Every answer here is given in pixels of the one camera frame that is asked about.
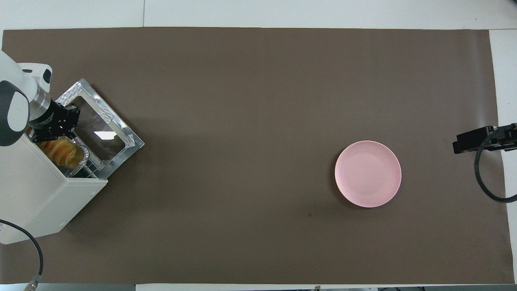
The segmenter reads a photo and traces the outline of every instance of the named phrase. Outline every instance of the pink plate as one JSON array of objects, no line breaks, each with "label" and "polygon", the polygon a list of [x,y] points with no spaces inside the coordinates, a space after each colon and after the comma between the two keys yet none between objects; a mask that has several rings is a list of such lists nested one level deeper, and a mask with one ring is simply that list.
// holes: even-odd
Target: pink plate
[{"label": "pink plate", "polygon": [[402,171],[395,154],[382,143],[358,141],[341,152],[334,171],[339,191],[353,204],[377,207],[395,196]]}]

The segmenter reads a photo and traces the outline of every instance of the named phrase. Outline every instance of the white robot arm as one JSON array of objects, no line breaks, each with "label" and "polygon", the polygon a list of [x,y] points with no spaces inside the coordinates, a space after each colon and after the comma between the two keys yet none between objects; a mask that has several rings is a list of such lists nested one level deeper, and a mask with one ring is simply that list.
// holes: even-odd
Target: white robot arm
[{"label": "white robot arm", "polygon": [[25,132],[33,142],[74,138],[79,109],[63,107],[50,98],[52,68],[45,64],[17,64],[0,51],[0,146],[10,146]]}]

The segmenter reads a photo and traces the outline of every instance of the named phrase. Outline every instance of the bread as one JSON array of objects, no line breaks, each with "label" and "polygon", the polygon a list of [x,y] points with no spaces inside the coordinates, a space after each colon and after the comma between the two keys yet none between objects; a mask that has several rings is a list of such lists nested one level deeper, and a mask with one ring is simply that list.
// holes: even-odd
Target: bread
[{"label": "bread", "polygon": [[75,169],[84,158],[83,150],[66,137],[36,144],[58,166]]}]

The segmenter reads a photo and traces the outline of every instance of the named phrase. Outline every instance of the brown mat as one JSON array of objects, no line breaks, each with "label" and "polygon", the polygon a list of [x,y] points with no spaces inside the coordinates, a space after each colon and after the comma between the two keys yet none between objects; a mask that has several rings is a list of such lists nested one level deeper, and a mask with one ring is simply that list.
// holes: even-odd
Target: brown mat
[{"label": "brown mat", "polygon": [[[146,143],[39,239],[44,282],[513,283],[506,207],[451,146],[497,125],[488,31],[33,30],[3,46],[51,64],[54,97],[84,77]],[[403,171],[376,209],[333,180],[366,139]],[[500,154],[483,164],[502,193]],[[29,280],[33,246],[0,251],[0,283]]]}]

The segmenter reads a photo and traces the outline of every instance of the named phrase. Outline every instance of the cable connector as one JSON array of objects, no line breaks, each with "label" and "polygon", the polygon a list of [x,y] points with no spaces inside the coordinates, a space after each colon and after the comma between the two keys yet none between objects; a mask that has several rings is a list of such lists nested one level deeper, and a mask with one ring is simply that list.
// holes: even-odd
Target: cable connector
[{"label": "cable connector", "polygon": [[30,281],[27,284],[27,286],[25,287],[25,289],[23,289],[23,291],[35,291],[36,288],[38,288],[39,280],[41,280],[41,275],[34,276],[34,279],[32,279],[32,281]]}]

